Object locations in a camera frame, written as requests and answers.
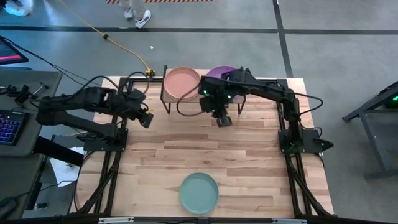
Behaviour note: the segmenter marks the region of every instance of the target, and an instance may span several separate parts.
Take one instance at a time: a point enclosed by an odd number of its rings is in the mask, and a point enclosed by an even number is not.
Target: paper
[[[78,152],[80,154],[84,154],[83,147],[73,147],[70,150]],[[77,180],[79,176],[79,166],[68,166],[66,162],[60,161],[58,159],[50,159],[52,168],[54,169],[55,178],[57,179],[58,187],[66,186],[70,183],[73,183]]]

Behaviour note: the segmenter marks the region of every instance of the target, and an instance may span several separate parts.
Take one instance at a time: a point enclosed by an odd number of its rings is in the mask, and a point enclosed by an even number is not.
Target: keyboard
[[[28,113],[0,110],[0,145],[17,144],[28,115]]]

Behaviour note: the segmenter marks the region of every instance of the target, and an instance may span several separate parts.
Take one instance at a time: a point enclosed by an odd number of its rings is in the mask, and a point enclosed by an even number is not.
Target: computer monitor
[[[0,65],[9,65],[12,63],[24,63],[29,59],[21,54],[15,47],[0,37]]]

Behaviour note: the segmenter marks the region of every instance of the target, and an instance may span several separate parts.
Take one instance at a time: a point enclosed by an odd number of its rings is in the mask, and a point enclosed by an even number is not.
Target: concrete floor
[[[98,0],[65,0],[72,9],[98,27],[132,27],[118,6]],[[279,0],[285,29],[397,30],[398,2],[395,0]],[[146,4],[154,15],[150,28],[250,28],[279,29],[272,0],[214,0],[195,3]],[[33,14],[19,18],[0,12],[0,26],[83,26],[58,1],[35,0]],[[1,30],[3,35],[54,64],[85,78],[96,75],[126,75],[144,66],[133,55],[116,48],[94,32],[39,32]],[[362,124],[341,120],[384,87],[397,81],[398,35],[311,35],[217,33],[217,32],[113,32],[112,38],[135,50],[158,74],[162,67],[213,68],[218,65],[249,67],[257,77],[286,77],[290,59],[292,74],[304,78],[307,93],[323,98],[325,104],[312,113],[323,138],[335,143],[325,153],[325,170],[335,213],[346,218],[397,222],[398,178],[366,182],[363,175],[379,171]],[[282,56],[281,47],[287,47]],[[53,70],[30,57],[27,67]],[[58,94],[79,88],[67,77]],[[93,114],[76,111],[91,119]],[[396,130],[395,117],[386,118]],[[372,119],[377,126],[377,119]],[[378,127],[378,131],[387,127]],[[45,127],[41,135],[67,134],[70,128]],[[390,142],[392,156],[395,142]],[[60,195],[59,190],[48,191]],[[68,205],[57,204],[65,213]],[[49,215],[30,212],[25,217]]]

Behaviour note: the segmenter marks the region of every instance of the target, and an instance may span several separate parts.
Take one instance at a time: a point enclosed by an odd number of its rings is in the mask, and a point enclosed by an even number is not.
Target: teal bowl
[[[218,186],[208,174],[190,174],[180,186],[180,202],[191,213],[202,215],[212,211],[218,201]]]

